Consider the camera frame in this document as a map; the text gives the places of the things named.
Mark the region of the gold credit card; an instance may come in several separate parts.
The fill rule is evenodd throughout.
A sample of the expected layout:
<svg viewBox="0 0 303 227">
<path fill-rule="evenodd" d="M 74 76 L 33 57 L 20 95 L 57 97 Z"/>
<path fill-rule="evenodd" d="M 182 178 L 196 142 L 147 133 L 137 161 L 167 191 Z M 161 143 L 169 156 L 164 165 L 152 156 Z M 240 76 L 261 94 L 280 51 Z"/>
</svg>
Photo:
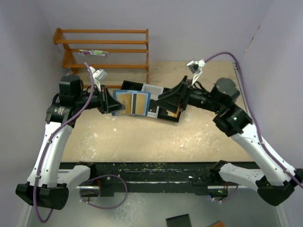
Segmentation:
<svg viewBox="0 0 303 227">
<path fill-rule="evenodd" d="M 175 118 L 178 116 L 178 113 L 173 113 L 173 112 L 170 112 L 170 111 L 167 111 L 167 114 L 168 114 L 168 116 L 175 117 Z"/>
</svg>

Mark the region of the gold card with black stripe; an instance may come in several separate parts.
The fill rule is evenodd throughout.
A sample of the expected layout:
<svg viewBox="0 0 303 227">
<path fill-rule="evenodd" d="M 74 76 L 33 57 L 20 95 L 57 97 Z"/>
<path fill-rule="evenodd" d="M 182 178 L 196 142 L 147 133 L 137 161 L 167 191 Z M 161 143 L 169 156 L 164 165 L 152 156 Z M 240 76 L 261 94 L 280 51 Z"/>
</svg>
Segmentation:
<svg viewBox="0 0 303 227">
<path fill-rule="evenodd" d="M 131 114 L 131 94 L 130 93 L 118 94 L 117 99 L 125 107 L 124 110 L 118 112 L 118 115 Z"/>
</svg>

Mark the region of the blue leather card holder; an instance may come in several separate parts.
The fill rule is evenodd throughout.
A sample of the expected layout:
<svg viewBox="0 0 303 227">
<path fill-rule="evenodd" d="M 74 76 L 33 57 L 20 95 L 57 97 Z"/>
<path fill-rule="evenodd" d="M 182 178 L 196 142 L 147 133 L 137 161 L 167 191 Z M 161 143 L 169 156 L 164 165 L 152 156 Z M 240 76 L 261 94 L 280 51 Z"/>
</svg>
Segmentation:
<svg viewBox="0 0 303 227">
<path fill-rule="evenodd" d="M 130 93 L 131 94 L 131 98 L 132 98 L 132 94 L 133 93 L 143 93 L 146 94 L 146 110 L 145 110 L 145 115 L 143 116 L 147 116 L 148 114 L 148 109 L 149 109 L 149 102 L 151 99 L 151 93 L 150 92 L 142 92 L 142 91 L 135 91 L 135 90 L 123 90 L 125 93 Z M 118 112 L 112 113 L 112 116 L 119 116 Z"/>
</svg>

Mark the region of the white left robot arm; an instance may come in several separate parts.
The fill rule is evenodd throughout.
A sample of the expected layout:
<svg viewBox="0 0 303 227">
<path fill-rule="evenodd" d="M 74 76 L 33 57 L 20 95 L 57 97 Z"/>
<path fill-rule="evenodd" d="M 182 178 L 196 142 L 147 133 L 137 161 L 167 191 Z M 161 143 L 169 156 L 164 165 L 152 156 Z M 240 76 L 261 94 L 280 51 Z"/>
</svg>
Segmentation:
<svg viewBox="0 0 303 227">
<path fill-rule="evenodd" d="M 69 193 L 81 183 L 97 176 L 93 163 L 79 162 L 64 177 L 59 177 L 62 155 L 81 112 L 98 109 L 102 114 L 124 110 L 125 106 L 115 100 L 108 88 L 92 86 L 84 90 L 83 81 L 76 75 L 63 76 L 59 82 L 59 93 L 46 112 L 43 143 L 26 183 L 16 187 L 16 195 L 28 205 L 36 208 L 61 210 Z"/>
</svg>

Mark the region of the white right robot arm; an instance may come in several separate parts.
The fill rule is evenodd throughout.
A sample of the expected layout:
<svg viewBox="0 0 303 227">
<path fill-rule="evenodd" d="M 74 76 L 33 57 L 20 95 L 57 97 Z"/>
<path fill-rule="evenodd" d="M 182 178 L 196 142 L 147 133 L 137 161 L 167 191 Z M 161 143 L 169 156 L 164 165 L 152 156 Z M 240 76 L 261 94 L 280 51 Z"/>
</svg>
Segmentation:
<svg viewBox="0 0 303 227">
<path fill-rule="evenodd" d="M 268 204 L 278 206 L 303 181 L 303 170 L 286 163 L 266 143 L 257 131 L 257 125 L 236 103 L 240 91 L 228 78 L 218 79 L 211 91 L 196 88 L 185 76 L 174 88 L 160 94 L 156 105 L 176 113 L 187 105 L 215 113 L 213 122 L 227 137 L 239 144 L 258 165 L 246 169 L 230 162 L 219 161 L 210 170 L 216 181 L 236 183 L 250 188 Z"/>
</svg>

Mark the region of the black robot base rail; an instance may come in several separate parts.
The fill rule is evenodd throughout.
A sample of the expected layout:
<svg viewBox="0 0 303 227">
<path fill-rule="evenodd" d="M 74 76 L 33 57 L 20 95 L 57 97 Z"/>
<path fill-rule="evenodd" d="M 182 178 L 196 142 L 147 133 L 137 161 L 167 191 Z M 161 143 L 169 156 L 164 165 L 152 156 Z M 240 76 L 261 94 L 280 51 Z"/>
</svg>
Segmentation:
<svg viewBox="0 0 303 227">
<path fill-rule="evenodd" d="M 81 189 L 99 189 L 100 196 L 128 193 L 193 193 L 208 195 L 226 182 L 211 173 L 213 162 L 96 162 L 90 182 Z"/>
</svg>

